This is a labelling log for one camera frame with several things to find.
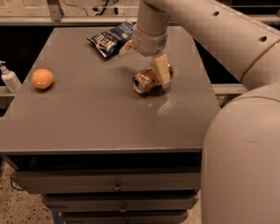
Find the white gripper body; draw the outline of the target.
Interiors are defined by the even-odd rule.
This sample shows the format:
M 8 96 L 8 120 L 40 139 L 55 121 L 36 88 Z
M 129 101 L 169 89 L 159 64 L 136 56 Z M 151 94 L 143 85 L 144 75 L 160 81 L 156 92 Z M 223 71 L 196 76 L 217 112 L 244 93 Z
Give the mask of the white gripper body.
M 167 33 L 148 35 L 135 25 L 133 27 L 132 43 L 134 49 L 143 56 L 154 56 L 165 49 L 167 37 Z

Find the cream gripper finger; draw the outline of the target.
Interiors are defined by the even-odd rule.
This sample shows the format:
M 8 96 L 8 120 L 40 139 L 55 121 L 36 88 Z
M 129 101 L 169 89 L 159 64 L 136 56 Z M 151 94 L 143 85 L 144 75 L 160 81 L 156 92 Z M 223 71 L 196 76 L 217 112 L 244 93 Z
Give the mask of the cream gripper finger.
M 161 86 L 167 89 L 171 82 L 168 57 L 165 52 L 155 55 L 149 64 L 152 71 L 157 76 Z
M 134 46 L 133 42 L 129 40 L 124 44 L 124 46 L 119 50 L 119 54 L 123 55 L 125 53 L 133 52 L 134 51 Z

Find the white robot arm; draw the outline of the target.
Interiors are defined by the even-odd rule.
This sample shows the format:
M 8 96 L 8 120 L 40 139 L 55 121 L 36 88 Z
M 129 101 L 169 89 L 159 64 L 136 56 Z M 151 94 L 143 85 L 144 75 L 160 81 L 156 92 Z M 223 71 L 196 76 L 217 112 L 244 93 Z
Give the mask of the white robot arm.
M 204 138 L 202 224 L 280 224 L 280 32 L 215 0 L 140 0 L 133 46 L 163 87 L 170 20 L 246 88 Z

